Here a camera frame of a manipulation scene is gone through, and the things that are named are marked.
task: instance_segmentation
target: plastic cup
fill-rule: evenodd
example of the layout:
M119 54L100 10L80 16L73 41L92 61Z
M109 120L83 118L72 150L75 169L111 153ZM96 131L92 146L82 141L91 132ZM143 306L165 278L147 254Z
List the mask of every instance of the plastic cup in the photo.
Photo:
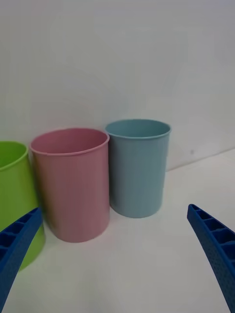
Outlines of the plastic cup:
M83 242L109 223L109 135L95 129L57 130L30 148L46 218L54 234Z
M28 148L15 141L0 141L0 231L38 207ZM21 269L31 263L45 243L43 226L36 233Z
M121 215L142 218L161 207L168 124L146 119L109 124L110 204Z

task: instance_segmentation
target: green cup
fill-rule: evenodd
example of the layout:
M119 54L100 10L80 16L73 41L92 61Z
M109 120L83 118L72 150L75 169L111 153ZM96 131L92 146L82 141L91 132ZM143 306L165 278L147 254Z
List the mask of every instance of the green cup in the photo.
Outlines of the green cup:
M38 207L28 148L15 141L0 141L0 231ZM31 263L45 243L43 226L36 233L21 268Z

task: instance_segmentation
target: blue plastic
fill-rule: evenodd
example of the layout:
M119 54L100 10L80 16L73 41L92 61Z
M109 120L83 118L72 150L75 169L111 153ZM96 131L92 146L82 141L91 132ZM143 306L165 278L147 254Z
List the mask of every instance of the blue plastic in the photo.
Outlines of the blue plastic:
M217 278L231 313L235 313L235 233L194 204L190 222Z
M0 312L42 222L41 210L36 208L0 232Z
M142 218L162 205L171 127L147 119L109 124L110 205L121 215Z

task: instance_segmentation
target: white wall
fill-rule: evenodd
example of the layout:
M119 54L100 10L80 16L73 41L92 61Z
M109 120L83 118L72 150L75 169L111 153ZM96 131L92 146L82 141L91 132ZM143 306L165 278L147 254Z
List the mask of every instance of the white wall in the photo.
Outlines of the white wall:
M130 117L169 168L235 147L234 0L0 2L0 139Z

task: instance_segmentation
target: blue cup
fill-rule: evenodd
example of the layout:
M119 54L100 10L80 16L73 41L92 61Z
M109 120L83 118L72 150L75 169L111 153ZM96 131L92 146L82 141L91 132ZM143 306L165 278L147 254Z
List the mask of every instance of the blue cup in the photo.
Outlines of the blue cup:
M121 215L142 218L162 205L171 127L130 119L109 124L110 205Z

